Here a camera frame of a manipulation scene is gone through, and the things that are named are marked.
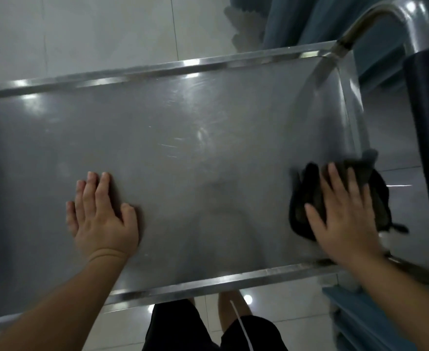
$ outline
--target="person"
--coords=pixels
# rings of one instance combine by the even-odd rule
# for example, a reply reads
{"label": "person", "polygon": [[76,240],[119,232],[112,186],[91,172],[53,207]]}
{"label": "person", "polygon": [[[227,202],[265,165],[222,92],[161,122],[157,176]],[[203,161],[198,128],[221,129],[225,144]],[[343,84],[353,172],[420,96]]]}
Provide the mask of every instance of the person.
{"label": "person", "polygon": [[[362,193],[352,169],[344,187],[336,167],[328,166],[331,185],[321,187],[326,222],[306,205],[310,225],[323,250],[361,283],[388,318],[418,350],[429,350],[429,290],[391,265],[382,255],[368,186]],[[80,350],[129,257],[138,247],[138,222],[128,204],[115,216],[109,199],[110,175],[89,173],[78,181],[66,221],[76,246],[87,257],[83,270],[24,313],[0,334],[0,350]],[[231,301],[236,306],[240,321]],[[286,350],[269,321],[251,315],[238,291],[221,293],[221,350]],[[153,310],[143,350],[215,350],[189,300],[162,303]]]}

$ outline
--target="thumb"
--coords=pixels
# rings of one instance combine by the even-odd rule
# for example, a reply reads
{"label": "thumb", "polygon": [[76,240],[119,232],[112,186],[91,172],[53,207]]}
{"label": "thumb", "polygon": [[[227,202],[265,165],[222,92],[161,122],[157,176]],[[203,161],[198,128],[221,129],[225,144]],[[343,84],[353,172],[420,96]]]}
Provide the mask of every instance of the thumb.
{"label": "thumb", "polygon": [[327,227],[323,222],[322,218],[320,218],[320,214],[318,214],[317,209],[309,203],[305,204],[305,213],[307,215],[307,219],[309,220],[310,227],[314,232],[317,240],[326,233]]}
{"label": "thumb", "polygon": [[120,206],[120,212],[122,212],[124,226],[129,230],[138,232],[138,218],[136,217],[135,209],[128,203],[123,203]]}

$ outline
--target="black shorts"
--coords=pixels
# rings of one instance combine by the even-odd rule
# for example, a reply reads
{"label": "black shorts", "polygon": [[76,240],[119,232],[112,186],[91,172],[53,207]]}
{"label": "black shorts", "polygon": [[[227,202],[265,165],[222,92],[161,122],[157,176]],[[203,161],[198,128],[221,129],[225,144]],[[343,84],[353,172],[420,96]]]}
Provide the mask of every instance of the black shorts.
{"label": "black shorts", "polygon": [[[272,322],[253,315],[241,320],[253,350],[288,350]],[[238,320],[222,336],[221,346],[216,345],[195,306],[181,300],[154,306],[143,351],[154,350],[249,351],[249,345]]]}

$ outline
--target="curved metal pipe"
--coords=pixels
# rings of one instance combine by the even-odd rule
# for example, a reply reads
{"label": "curved metal pipe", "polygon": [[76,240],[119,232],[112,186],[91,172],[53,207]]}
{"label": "curved metal pipe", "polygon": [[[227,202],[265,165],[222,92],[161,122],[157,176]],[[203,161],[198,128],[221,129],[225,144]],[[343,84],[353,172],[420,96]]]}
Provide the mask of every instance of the curved metal pipe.
{"label": "curved metal pipe", "polygon": [[429,49],[429,13],[422,0],[382,0],[370,7],[338,40],[351,50],[361,37],[380,17],[394,16],[405,28],[409,43],[405,46],[407,55]]}

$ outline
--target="person's left hand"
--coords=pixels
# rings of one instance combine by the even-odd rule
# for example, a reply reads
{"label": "person's left hand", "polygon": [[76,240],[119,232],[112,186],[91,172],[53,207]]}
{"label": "person's left hand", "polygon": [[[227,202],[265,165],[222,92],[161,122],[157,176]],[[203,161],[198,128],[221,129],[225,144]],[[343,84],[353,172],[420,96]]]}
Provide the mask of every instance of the person's left hand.
{"label": "person's left hand", "polygon": [[116,256],[126,261],[138,247],[135,209],[121,205],[122,220],[114,213],[109,197],[110,174],[88,172],[88,180],[76,183],[74,202],[66,202],[66,223],[76,246],[88,259]]}

